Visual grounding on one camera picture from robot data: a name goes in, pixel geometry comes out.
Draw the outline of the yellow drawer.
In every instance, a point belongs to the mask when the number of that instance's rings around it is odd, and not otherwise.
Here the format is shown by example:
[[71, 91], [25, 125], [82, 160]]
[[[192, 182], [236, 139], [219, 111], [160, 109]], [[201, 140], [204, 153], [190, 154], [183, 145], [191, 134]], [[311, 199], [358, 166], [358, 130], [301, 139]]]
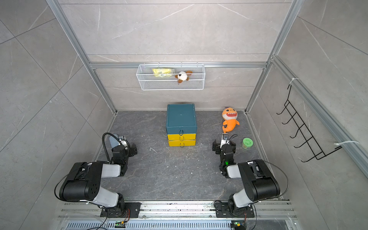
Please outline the yellow drawer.
[[187, 146], [195, 146], [196, 140], [170, 140], [168, 141], [170, 147], [187, 147]]

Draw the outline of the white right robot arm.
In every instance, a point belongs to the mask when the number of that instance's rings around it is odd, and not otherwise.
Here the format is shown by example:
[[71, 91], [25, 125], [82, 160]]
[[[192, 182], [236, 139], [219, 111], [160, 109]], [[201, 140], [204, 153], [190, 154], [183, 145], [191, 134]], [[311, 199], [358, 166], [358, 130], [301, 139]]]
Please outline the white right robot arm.
[[281, 195], [280, 186], [263, 160], [253, 160], [244, 163], [234, 161], [236, 144], [222, 139], [212, 144], [212, 150], [220, 156], [219, 170], [228, 179], [240, 178], [243, 189], [230, 195], [228, 210], [232, 215], [240, 215], [250, 205], [265, 199]]

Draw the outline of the teal drawer cabinet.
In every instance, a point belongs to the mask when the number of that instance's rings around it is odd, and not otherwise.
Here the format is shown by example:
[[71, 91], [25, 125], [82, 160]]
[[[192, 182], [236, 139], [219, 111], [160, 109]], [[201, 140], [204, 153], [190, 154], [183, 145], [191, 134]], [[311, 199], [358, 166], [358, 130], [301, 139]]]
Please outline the teal drawer cabinet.
[[196, 134], [197, 122], [195, 105], [192, 104], [169, 104], [166, 116], [167, 134]]

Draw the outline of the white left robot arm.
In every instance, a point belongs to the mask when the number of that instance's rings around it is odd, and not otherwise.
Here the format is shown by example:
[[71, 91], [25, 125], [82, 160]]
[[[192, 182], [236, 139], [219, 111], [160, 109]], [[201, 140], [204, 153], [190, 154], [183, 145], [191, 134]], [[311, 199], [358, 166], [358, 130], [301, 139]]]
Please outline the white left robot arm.
[[91, 163], [75, 163], [61, 180], [59, 193], [55, 196], [66, 202], [88, 202], [108, 211], [125, 212], [123, 195], [111, 192], [101, 186], [101, 179], [124, 176], [127, 171], [129, 157], [137, 154], [135, 144], [124, 141], [112, 148], [112, 163], [95, 161]]

